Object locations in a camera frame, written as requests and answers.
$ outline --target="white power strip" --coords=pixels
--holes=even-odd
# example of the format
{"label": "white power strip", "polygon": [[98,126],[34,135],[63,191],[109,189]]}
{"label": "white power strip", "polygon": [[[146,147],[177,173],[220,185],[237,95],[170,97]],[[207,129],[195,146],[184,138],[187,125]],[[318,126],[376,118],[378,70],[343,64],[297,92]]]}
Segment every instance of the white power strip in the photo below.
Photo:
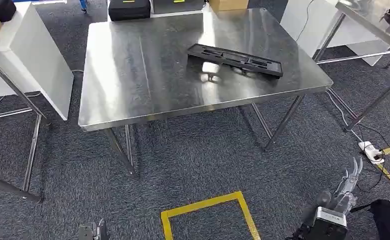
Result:
{"label": "white power strip", "polygon": [[360,149],[366,154],[367,158],[372,164],[381,164],[385,162],[382,158],[384,153],[381,150],[375,148],[369,141],[362,141],[358,143]]}

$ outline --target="metal frame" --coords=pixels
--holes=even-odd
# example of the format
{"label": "metal frame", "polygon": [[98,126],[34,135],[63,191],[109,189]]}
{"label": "metal frame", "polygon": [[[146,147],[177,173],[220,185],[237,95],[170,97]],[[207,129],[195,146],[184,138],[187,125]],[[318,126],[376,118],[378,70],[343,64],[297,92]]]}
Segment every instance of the metal frame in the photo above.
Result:
{"label": "metal frame", "polygon": [[34,158],[35,158],[36,146],[38,143],[39,128],[41,125],[41,121],[43,120],[47,125],[49,125],[50,122],[47,120],[45,115],[35,106],[35,104],[33,104],[33,102],[29,99],[29,97],[27,97],[18,88],[18,86],[15,85],[15,83],[13,83],[11,81],[11,79],[7,76],[7,74],[1,70],[1,68],[0,68],[0,77],[28,106],[28,108],[23,108],[23,109],[0,113],[0,118],[12,116],[12,115],[16,115],[16,114],[27,113],[30,111],[34,111],[37,114],[36,123],[34,125],[34,130],[33,130],[33,137],[31,140],[30,153],[29,153],[28,160],[27,160],[27,168],[25,171],[23,187],[22,187],[22,189],[19,189],[19,188],[15,187],[14,185],[0,179],[0,189],[4,190],[6,192],[15,193],[15,194],[23,197],[24,199],[28,199],[32,202],[39,203],[39,202],[41,202],[42,198],[40,196],[36,196],[34,194],[29,193],[29,186],[30,186],[30,179],[32,176],[33,162],[34,162]]}
{"label": "metal frame", "polygon": [[295,101],[293,101],[288,112],[286,113],[286,115],[282,119],[282,121],[280,122],[280,124],[277,127],[274,134],[272,134],[272,131],[270,131],[269,127],[267,126],[266,121],[264,120],[264,117],[261,114],[257,105],[254,102],[251,103],[252,108],[254,108],[255,114],[257,115],[259,121],[261,122],[262,127],[264,128],[265,132],[267,133],[267,136],[269,137],[269,141],[268,141],[267,145],[265,146],[265,150],[269,150],[272,147],[272,145],[276,142],[277,138],[279,137],[279,135],[281,135],[281,133],[285,129],[286,125],[288,124],[289,120],[292,118],[292,116],[297,111],[300,104],[303,102],[304,96],[305,95],[297,96],[295,98]]}
{"label": "metal frame", "polygon": [[[266,120],[264,119],[263,115],[261,114],[259,108],[257,105],[253,102],[251,103],[252,108],[254,109],[255,114],[257,115],[262,127],[264,128],[265,132],[267,133],[267,136],[269,138],[269,141],[267,145],[265,146],[265,150],[269,150],[272,145],[276,142],[276,139],[279,137],[279,135],[282,133],[282,131],[285,129],[286,125],[288,124],[291,117],[294,115],[294,113],[297,111],[298,107],[300,106],[301,102],[303,101],[305,95],[297,96],[295,101],[292,103],[291,107],[289,108],[288,112],[286,113],[285,117],[280,122],[279,126],[277,127],[274,134],[270,130],[270,128],[267,126]],[[135,178],[139,179],[139,176],[136,174],[134,165],[133,165],[133,158],[132,158],[132,143],[130,138],[130,126],[127,124],[125,125],[125,134],[126,134],[126,147],[127,147],[127,154],[125,154],[125,151],[122,148],[122,145],[120,144],[119,140],[117,139],[117,136],[114,134],[114,131],[112,128],[106,128],[104,129],[106,136],[108,137],[111,147],[115,150],[115,152],[120,156],[120,161],[124,164],[129,174]]]}
{"label": "metal frame", "polygon": [[[328,47],[329,43],[331,42],[332,38],[335,36],[335,33],[338,31],[338,28],[341,26],[342,21],[345,18],[345,14],[341,13],[338,20],[336,21],[335,25],[331,29],[329,35],[325,39],[323,46],[319,49],[316,56],[313,58],[314,61],[317,64],[324,64],[324,63],[334,63],[334,62],[341,62],[346,60],[352,60],[352,59],[362,59],[367,57],[374,57],[374,56],[380,56],[385,54],[390,54],[390,51],[381,52],[381,53],[372,53],[372,54],[366,54],[361,56],[352,56],[352,57],[343,57],[343,58],[336,58],[336,59],[329,59],[329,60],[322,60],[323,54],[325,53],[326,48]],[[332,94],[336,100],[349,112],[349,114],[354,118],[354,120],[351,121],[351,123],[345,127],[345,131],[351,131],[354,126],[356,126],[361,120],[366,117],[378,104],[382,102],[389,94],[390,94],[390,87],[383,92],[374,102],[372,102],[360,115],[357,115],[349,106],[344,102],[344,100],[332,89],[330,88],[327,90],[328,93]]]}

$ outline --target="stainless steel table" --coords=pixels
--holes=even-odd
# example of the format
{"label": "stainless steel table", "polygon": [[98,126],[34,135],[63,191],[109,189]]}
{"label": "stainless steel table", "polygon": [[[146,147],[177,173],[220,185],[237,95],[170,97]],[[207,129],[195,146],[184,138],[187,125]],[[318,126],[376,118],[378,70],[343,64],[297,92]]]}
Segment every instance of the stainless steel table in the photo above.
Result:
{"label": "stainless steel table", "polygon": [[[280,61],[284,75],[276,79],[188,59],[195,43]],[[135,175],[131,124],[251,104],[269,148],[303,96],[332,83],[264,8],[92,23],[78,124],[84,131],[105,130]],[[272,134],[255,102],[284,96],[297,98]],[[118,126],[126,129],[128,157],[111,129]]]}
{"label": "stainless steel table", "polygon": [[[390,25],[382,18],[384,13],[390,9],[390,0],[341,0],[336,4],[336,8],[341,11],[341,15],[331,29],[329,36],[325,39],[323,46],[314,57],[314,60],[317,62],[317,64],[340,62],[390,53],[390,51],[387,51],[383,53],[372,53],[362,56],[320,60],[326,48],[328,47],[328,44],[331,42],[335,33],[338,31],[338,28],[340,27],[345,16],[353,19],[390,46]],[[330,88],[328,91],[354,118],[354,120],[345,128],[346,131],[351,131],[355,125],[357,125],[367,114],[369,114],[382,100],[384,100],[390,94],[390,87],[374,102],[372,102],[360,115],[357,115],[332,88]]]}

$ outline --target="white desk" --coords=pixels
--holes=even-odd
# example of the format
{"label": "white desk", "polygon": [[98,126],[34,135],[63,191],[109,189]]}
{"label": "white desk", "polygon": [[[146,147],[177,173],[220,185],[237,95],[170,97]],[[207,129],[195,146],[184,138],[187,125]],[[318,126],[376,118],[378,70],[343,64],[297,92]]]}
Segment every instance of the white desk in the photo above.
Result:
{"label": "white desk", "polygon": [[[24,93],[40,91],[67,120],[73,73],[31,2],[16,2],[17,11],[0,30],[0,68]],[[15,92],[0,78],[0,96]]]}

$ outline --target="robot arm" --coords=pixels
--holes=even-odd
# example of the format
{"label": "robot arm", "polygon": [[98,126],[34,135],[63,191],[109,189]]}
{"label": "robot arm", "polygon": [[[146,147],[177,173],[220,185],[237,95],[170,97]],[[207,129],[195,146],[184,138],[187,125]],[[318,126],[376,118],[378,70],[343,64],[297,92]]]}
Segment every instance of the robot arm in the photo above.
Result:
{"label": "robot arm", "polygon": [[300,228],[286,239],[292,240],[344,240],[347,233],[346,215],[356,205],[357,198],[352,191],[356,187],[363,169],[363,161],[354,158],[351,173],[345,170],[336,191],[322,191],[314,206],[306,212]]}

